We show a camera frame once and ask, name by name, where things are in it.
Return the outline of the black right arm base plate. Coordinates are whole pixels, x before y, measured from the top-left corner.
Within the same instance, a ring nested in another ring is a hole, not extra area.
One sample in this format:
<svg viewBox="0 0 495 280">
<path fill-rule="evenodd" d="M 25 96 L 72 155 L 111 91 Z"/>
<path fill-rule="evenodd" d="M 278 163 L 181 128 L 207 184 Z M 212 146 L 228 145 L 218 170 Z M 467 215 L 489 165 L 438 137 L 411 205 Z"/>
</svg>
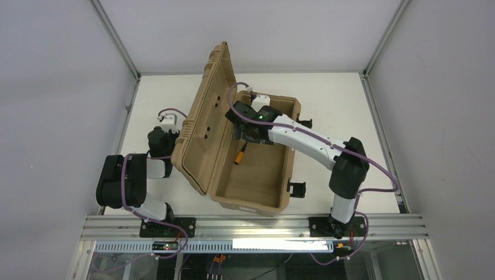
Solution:
<svg viewBox="0 0 495 280">
<path fill-rule="evenodd" d="M 310 237 L 364 237 L 368 227 L 362 216 L 353 217 L 343 227 L 335 228 L 327 216 L 311 216 L 308 218 Z"/>
</svg>

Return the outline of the orange black screwdriver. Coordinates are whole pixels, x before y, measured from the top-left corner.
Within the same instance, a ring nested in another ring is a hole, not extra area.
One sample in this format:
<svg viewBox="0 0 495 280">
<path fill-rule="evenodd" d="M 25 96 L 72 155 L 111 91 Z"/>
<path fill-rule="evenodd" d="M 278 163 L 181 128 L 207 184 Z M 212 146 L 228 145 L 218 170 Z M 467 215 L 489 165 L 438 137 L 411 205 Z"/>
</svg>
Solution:
<svg viewBox="0 0 495 280">
<path fill-rule="evenodd" d="M 237 153 L 236 155 L 236 158 L 234 160 L 234 164 L 235 165 L 239 165 L 244 157 L 244 154 L 245 154 L 245 150 L 246 150 L 246 147 L 247 147 L 247 142 L 241 147 L 240 151 Z"/>
</svg>

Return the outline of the black lower box latch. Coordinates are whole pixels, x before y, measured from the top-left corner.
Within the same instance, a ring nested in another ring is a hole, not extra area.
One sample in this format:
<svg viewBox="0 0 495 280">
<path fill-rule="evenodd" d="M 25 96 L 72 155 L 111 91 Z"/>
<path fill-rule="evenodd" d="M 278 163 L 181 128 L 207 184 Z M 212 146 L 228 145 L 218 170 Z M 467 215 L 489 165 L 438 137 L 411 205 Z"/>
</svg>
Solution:
<svg viewBox="0 0 495 280">
<path fill-rule="evenodd" d="M 289 181 L 287 183 L 287 192 L 291 198 L 305 198 L 306 182 L 296 183 Z"/>
</svg>

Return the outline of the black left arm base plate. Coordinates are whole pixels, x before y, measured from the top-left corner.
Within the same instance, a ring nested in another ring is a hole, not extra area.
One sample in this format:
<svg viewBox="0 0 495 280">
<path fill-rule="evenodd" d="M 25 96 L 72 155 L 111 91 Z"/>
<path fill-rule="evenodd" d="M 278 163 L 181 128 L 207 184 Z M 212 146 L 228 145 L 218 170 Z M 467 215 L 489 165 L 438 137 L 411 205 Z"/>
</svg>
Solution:
<svg viewBox="0 0 495 280">
<path fill-rule="evenodd" d="M 197 219 L 193 217 L 179 217 L 174 219 L 175 225 L 182 228 L 189 238 L 195 236 Z M 155 222 L 141 222 L 139 237 L 141 238 L 172 238 L 181 231 L 175 227 L 161 225 Z"/>
</svg>

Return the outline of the black box latch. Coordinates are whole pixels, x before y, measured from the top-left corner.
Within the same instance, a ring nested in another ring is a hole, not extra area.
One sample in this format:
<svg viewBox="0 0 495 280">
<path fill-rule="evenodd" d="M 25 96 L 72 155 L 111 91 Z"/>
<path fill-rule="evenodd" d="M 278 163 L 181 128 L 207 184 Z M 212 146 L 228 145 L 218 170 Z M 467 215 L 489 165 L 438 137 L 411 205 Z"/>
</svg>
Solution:
<svg viewBox="0 0 495 280">
<path fill-rule="evenodd" d="M 296 183 L 289 181 L 287 183 L 287 192 L 291 198 L 305 198 L 306 182 Z"/>
<path fill-rule="evenodd" d="M 297 123 L 298 124 L 301 124 L 302 126 L 304 127 L 307 127 L 309 129 L 312 128 L 313 126 L 313 119 L 309 119 L 309 120 L 300 120 L 299 118 L 297 118 Z"/>
</svg>

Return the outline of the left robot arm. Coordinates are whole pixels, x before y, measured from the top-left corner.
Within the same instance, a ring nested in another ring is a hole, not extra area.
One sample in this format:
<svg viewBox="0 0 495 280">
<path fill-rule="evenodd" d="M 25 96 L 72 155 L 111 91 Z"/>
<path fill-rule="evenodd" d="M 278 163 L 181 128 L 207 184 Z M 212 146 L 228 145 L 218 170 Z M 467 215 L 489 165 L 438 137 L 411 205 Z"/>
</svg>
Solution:
<svg viewBox="0 0 495 280">
<path fill-rule="evenodd" d="M 147 182 L 170 177 L 171 155 L 179 133 L 175 125 L 157 126 L 147 135 L 148 152 L 106 156 L 96 187 L 97 203 L 101 207 L 123 208 L 145 221 L 174 224 L 172 207 L 150 194 Z"/>
</svg>

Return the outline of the aluminium left frame post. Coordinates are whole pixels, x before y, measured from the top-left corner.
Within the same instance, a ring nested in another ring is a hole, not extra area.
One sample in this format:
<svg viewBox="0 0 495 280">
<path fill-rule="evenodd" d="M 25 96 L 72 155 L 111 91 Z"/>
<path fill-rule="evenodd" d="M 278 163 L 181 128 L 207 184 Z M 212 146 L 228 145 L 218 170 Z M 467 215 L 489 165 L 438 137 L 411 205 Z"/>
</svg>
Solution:
<svg viewBox="0 0 495 280">
<path fill-rule="evenodd" d="M 137 70 L 135 63 L 133 62 L 120 36 L 118 35 L 118 32 L 114 27 L 114 24 L 111 22 L 111 19 L 107 14 L 103 4 L 99 0 L 89 0 L 89 3 L 94 9 L 95 14 L 101 21 L 103 28 L 105 29 L 109 39 L 113 43 L 120 58 L 123 60 L 124 64 L 126 65 L 131 75 L 134 77 L 134 79 L 138 81 L 141 77 L 141 74 Z"/>
</svg>

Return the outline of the aluminium right frame post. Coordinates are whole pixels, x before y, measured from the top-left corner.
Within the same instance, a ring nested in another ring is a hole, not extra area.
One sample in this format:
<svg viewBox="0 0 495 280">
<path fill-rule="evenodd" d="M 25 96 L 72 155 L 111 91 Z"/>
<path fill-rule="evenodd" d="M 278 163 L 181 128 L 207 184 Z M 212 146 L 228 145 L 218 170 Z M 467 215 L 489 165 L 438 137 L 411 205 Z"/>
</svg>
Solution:
<svg viewBox="0 0 495 280">
<path fill-rule="evenodd" d="M 396 8 L 390 22 L 388 23 L 385 32 L 383 33 L 381 39 L 378 42 L 377 47 L 375 48 L 374 52 L 372 53 L 371 58 L 369 59 L 368 63 L 366 64 L 365 68 L 363 69 L 363 77 L 365 79 L 369 78 L 371 72 L 373 71 L 373 68 L 375 64 L 377 63 L 378 58 L 382 54 L 383 50 L 385 49 L 386 44 L 388 43 L 390 37 L 392 36 L 393 31 L 396 29 L 396 26 L 400 22 L 403 14 L 405 13 L 406 9 L 410 5 L 411 0 L 401 0 L 399 2 L 398 7 Z"/>
</svg>

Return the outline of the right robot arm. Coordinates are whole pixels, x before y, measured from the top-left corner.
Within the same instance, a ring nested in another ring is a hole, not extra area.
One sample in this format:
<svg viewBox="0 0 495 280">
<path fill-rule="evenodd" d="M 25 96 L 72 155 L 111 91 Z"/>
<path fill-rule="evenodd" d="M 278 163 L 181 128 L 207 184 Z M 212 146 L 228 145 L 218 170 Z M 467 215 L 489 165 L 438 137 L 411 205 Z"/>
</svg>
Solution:
<svg viewBox="0 0 495 280">
<path fill-rule="evenodd" d="M 358 191 L 369 171 L 364 146 L 359 139 L 352 137 L 342 141 L 313 132 L 267 105 L 255 110 L 236 101 L 230 104 L 225 116 L 249 138 L 293 148 L 330 170 L 329 188 L 334 198 L 329 214 L 329 234 L 341 239 L 349 232 Z"/>
</svg>

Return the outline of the small green circuit board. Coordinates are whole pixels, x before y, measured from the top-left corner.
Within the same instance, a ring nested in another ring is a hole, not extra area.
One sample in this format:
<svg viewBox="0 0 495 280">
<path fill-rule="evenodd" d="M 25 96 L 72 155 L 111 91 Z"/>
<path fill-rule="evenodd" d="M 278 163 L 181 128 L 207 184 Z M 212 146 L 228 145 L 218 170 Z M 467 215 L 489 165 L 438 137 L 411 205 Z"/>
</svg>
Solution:
<svg viewBox="0 0 495 280">
<path fill-rule="evenodd" d="M 179 249 L 179 243 L 177 241 L 156 241 L 152 244 L 153 251 L 176 251 Z"/>
</svg>

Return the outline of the black upper box latch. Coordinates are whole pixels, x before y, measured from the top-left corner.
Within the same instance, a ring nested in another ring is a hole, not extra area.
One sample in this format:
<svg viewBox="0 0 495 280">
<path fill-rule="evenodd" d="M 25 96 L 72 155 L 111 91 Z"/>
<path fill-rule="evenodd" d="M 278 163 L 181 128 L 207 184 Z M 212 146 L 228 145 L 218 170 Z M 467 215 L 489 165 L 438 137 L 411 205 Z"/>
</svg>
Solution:
<svg viewBox="0 0 495 280">
<path fill-rule="evenodd" d="M 309 119 L 309 120 L 300 120 L 299 118 L 297 118 L 297 123 L 298 124 L 301 124 L 302 126 L 304 127 L 307 127 L 309 129 L 312 128 L 313 126 L 313 119 Z"/>
</svg>

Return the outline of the aluminium frame post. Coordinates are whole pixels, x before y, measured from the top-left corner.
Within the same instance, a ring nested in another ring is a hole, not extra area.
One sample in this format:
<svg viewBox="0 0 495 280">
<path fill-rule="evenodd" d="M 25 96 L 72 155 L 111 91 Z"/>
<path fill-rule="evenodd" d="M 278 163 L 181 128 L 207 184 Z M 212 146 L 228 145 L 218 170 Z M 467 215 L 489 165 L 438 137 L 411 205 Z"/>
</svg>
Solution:
<svg viewBox="0 0 495 280">
<path fill-rule="evenodd" d="M 392 36 L 393 31 L 396 29 L 396 26 L 400 22 L 403 14 L 405 13 L 406 9 L 410 5 L 411 0 L 401 0 L 399 2 L 398 7 L 396 8 L 390 22 L 388 23 L 385 32 L 383 33 L 381 39 L 378 42 L 377 47 L 375 48 L 374 52 L 372 53 L 371 58 L 369 59 L 368 63 L 366 64 L 365 68 L 363 69 L 363 77 L 365 79 L 369 78 L 371 72 L 373 71 L 373 68 L 375 64 L 377 63 L 378 58 L 382 54 L 383 50 L 385 49 L 386 44 L 388 43 L 390 37 Z"/>
<path fill-rule="evenodd" d="M 118 35 L 118 32 L 114 27 L 114 24 L 111 22 L 111 19 L 107 14 L 103 4 L 99 0 L 89 0 L 89 3 L 94 9 L 95 14 L 101 21 L 103 28 L 105 29 L 109 39 L 113 43 L 120 58 L 123 60 L 124 64 L 126 65 L 131 75 L 134 77 L 134 79 L 138 81 L 141 77 L 141 74 L 137 70 L 135 63 L 133 62 L 120 36 Z"/>
</svg>

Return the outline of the tan plastic tool box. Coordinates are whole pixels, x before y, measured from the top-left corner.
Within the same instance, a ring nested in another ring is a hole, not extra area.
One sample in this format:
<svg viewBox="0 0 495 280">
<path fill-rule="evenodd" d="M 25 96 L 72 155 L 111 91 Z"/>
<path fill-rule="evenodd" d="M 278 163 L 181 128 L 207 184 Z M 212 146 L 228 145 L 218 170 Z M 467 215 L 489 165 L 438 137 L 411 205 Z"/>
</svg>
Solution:
<svg viewBox="0 0 495 280">
<path fill-rule="evenodd" d="M 175 142 L 173 166 L 201 195 L 222 207 L 275 216 L 288 206 L 295 152 L 284 145 L 247 142 L 244 157 L 234 164 L 246 143 L 234 140 L 234 125 L 225 117 L 236 101 L 251 106 L 258 93 L 236 84 L 226 42 L 210 53 L 188 116 Z"/>
</svg>

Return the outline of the aluminium front rail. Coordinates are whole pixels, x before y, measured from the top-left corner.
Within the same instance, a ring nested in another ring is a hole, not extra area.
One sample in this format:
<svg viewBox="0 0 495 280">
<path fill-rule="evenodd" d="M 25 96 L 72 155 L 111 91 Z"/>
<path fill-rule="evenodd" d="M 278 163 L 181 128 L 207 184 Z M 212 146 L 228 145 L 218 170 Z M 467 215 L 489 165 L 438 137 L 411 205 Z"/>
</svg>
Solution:
<svg viewBox="0 0 495 280">
<path fill-rule="evenodd" d="M 227 241 L 237 238 L 316 239 L 310 237 L 308 218 L 326 215 L 198 215 L 192 241 Z M 369 214 L 365 221 L 369 240 L 428 239 L 419 214 Z M 141 219 L 131 215 L 88 216 L 81 240 L 145 240 L 139 237 Z"/>
</svg>

